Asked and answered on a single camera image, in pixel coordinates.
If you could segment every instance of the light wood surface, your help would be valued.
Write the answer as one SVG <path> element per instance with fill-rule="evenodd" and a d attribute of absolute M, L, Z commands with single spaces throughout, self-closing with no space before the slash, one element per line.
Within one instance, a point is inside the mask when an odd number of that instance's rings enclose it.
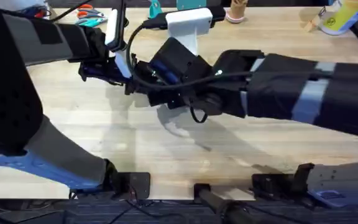
<path fill-rule="evenodd" d="M 127 10 L 126 40 L 147 17 L 147 10 Z M 248 8 L 244 23 L 220 22 L 210 34 L 200 37 L 199 53 L 211 64 L 227 49 L 358 62 L 358 40 L 352 33 L 333 37 L 302 30 L 319 10 Z M 62 22 L 75 20 L 70 14 Z M 167 31 L 142 31 L 133 52 L 149 61 L 166 38 Z M 254 173 L 292 173 L 306 162 L 358 162 L 356 136 L 291 121 L 228 115 L 196 124 L 185 110 L 142 108 L 147 105 L 145 96 L 125 96 L 123 88 L 100 80 L 84 83 L 77 75 L 78 66 L 54 62 L 28 68 L 44 113 L 69 138 L 110 159 L 119 171 L 150 172 L 150 198 L 192 198 L 193 184 L 206 182 L 225 197 L 252 199 L 247 189 Z M 0 167 L 0 198 L 67 198 L 67 194 L 62 184 Z"/>

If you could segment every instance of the wire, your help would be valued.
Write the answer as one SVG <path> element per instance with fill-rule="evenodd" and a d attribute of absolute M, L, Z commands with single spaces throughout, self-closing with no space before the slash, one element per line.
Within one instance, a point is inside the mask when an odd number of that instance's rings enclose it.
<path fill-rule="evenodd" d="M 79 4 L 77 4 L 76 6 L 69 8 L 69 10 L 63 12 L 62 14 L 60 14 L 59 16 L 57 16 L 57 17 L 51 19 L 50 21 L 56 22 L 56 21 L 60 20 L 61 18 L 67 16 L 67 14 L 71 13 L 72 11 L 74 11 L 75 9 L 77 9 L 78 7 L 82 6 L 83 4 L 88 3 L 88 2 L 90 2 L 90 1 L 92 1 L 92 0 L 85 0 L 85 1 L 83 1 L 83 2 L 81 2 L 81 3 L 79 3 Z"/>
<path fill-rule="evenodd" d="M 291 218 L 291 217 L 288 217 L 288 216 L 285 216 L 285 215 L 280 215 L 280 214 L 272 213 L 272 212 L 270 212 L 270 211 L 267 211 L 267 210 L 264 210 L 264 209 L 255 207 L 255 206 L 250 205 L 250 204 L 248 204 L 248 203 L 245 203 L 245 202 L 243 202 L 243 203 L 246 205 L 246 207 L 249 207 L 249 208 L 251 208 L 251 209 L 254 209 L 254 210 L 258 211 L 258 212 L 265 213 L 265 214 L 270 215 L 270 216 L 272 216 L 272 217 L 281 218 L 281 219 L 284 219 L 284 220 L 286 220 L 286 221 L 290 221 L 290 222 L 294 222 L 294 223 L 299 223 L 299 224 L 311 224 L 310 222 L 306 222 L 306 221 L 302 221 L 302 220 L 297 220 L 297 219 L 295 219 L 295 218 Z"/>
<path fill-rule="evenodd" d="M 194 107 L 192 107 L 192 106 L 190 107 L 190 113 L 191 113 L 191 117 L 193 118 L 193 120 L 196 123 L 203 124 L 208 119 L 208 114 L 204 113 L 203 118 L 201 120 L 199 120 L 196 116 L 196 113 L 194 112 Z"/>
<path fill-rule="evenodd" d="M 180 214 L 180 213 L 168 213 L 168 214 L 163 214 L 163 215 L 154 215 L 154 214 L 151 214 L 149 212 L 146 212 L 145 210 L 141 209 L 140 207 L 134 205 L 133 203 L 130 203 L 128 200 L 125 200 L 132 208 L 140 211 L 141 213 L 147 215 L 148 217 L 152 217 L 152 218 L 155 218 L 155 219 L 161 219 L 161 218 L 166 218 L 166 217 L 182 217 L 185 221 L 186 224 L 189 224 L 189 220 L 187 219 L 186 216 L 184 216 L 183 214 Z"/>
<path fill-rule="evenodd" d="M 127 209 L 125 209 L 124 211 L 122 211 L 119 215 L 117 215 L 115 218 L 113 218 L 108 224 L 113 224 L 114 222 L 116 222 L 118 219 L 120 219 L 123 215 L 125 215 L 125 213 L 129 212 L 130 210 L 132 210 L 132 207 L 128 207 Z"/>
<path fill-rule="evenodd" d="M 134 77 L 134 79 L 136 81 L 138 81 L 140 84 L 152 88 L 154 90 L 176 90 L 178 88 L 184 88 L 184 87 L 189 87 L 189 86 L 193 86 L 193 85 L 197 85 L 197 84 L 202 84 L 202 83 L 208 83 L 208 82 L 215 82 L 221 79 L 225 79 L 225 78 L 233 78 L 233 77 L 251 77 L 255 72 L 233 72 L 233 73 L 223 73 L 220 75 L 213 75 L 213 76 L 208 76 L 205 78 L 201 78 L 192 82 L 187 82 L 187 83 L 181 83 L 181 84 L 175 84 L 175 85 L 157 85 L 157 84 L 152 84 L 149 83 L 143 79 L 141 79 L 140 76 L 138 76 L 136 74 L 135 68 L 134 68 L 134 64 L 131 62 L 131 46 L 132 43 L 135 39 L 135 36 L 142 30 L 144 29 L 144 25 L 141 24 L 138 28 L 135 29 L 135 31 L 131 34 L 131 36 L 129 37 L 128 40 L 128 44 L 127 44 L 127 50 L 126 50 L 126 62 L 128 64 L 128 68 L 129 71 L 131 73 L 131 75 Z M 257 72 L 260 75 L 268 75 L 268 74 L 277 74 L 277 72 Z M 318 75 L 321 78 L 328 78 L 331 77 L 330 74 L 332 74 L 332 72 L 320 72 L 320 71 L 310 71 L 310 72 L 283 72 L 286 74 L 313 74 L 314 77 L 316 75 Z"/>

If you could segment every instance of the scissors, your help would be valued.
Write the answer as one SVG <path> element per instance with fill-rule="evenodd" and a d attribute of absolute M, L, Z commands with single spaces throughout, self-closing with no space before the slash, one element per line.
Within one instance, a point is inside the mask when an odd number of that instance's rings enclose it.
<path fill-rule="evenodd" d="M 86 18 L 104 18 L 102 12 L 97 11 L 92 5 L 84 4 L 77 8 L 77 18 L 86 19 Z"/>
<path fill-rule="evenodd" d="M 75 24 L 80 26 L 87 27 L 96 27 L 99 24 L 107 22 L 108 18 L 87 18 L 87 19 L 79 19 Z"/>

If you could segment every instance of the gray stripe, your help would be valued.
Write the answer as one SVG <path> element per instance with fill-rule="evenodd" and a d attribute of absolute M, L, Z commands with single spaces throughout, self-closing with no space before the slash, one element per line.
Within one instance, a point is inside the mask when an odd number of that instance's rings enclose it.
<path fill-rule="evenodd" d="M 324 72 L 333 72 L 336 63 L 319 62 L 315 69 Z M 292 120 L 313 124 L 320 114 L 324 94 L 328 87 L 329 80 L 308 81 L 299 96 L 298 101 L 292 109 Z"/>
<path fill-rule="evenodd" d="M 254 72 L 254 71 L 256 71 L 258 68 L 259 68 L 259 66 L 262 64 L 262 62 L 264 61 L 265 59 L 264 58 L 258 58 L 255 62 L 254 62 L 254 64 L 252 65 L 252 68 L 251 68 L 251 72 Z"/>
<path fill-rule="evenodd" d="M 41 44 L 30 20 L 6 14 L 3 16 L 26 65 L 65 60 L 73 57 L 73 53 L 59 27 L 57 29 L 62 43 Z"/>
<path fill-rule="evenodd" d="M 240 91 L 240 97 L 241 97 L 242 108 L 244 109 L 244 112 L 247 114 L 247 112 L 248 112 L 247 92 L 246 91 Z"/>
<path fill-rule="evenodd" d="M 314 69 L 324 72 L 333 72 L 335 70 L 336 63 L 333 62 L 319 62 Z"/>

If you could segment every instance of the white mount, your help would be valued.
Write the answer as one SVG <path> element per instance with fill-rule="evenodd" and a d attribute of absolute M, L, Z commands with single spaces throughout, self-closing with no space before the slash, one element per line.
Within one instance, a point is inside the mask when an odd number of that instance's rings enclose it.
<path fill-rule="evenodd" d="M 197 55 L 197 35 L 207 34 L 212 13 L 208 8 L 171 12 L 166 15 L 168 34 Z"/>
<path fill-rule="evenodd" d="M 212 13 L 208 8 L 193 9 L 187 11 L 170 12 L 166 15 L 168 23 L 168 34 L 176 38 L 191 53 L 197 55 L 197 35 L 207 34 L 211 27 Z M 106 42 L 108 45 L 115 38 L 117 29 L 117 10 L 114 9 L 109 15 L 106 32 Z M 130 78 L 132 75 L 126 63 L 125 50 L 116 51 L 115 62 L 122 75 Z"/>

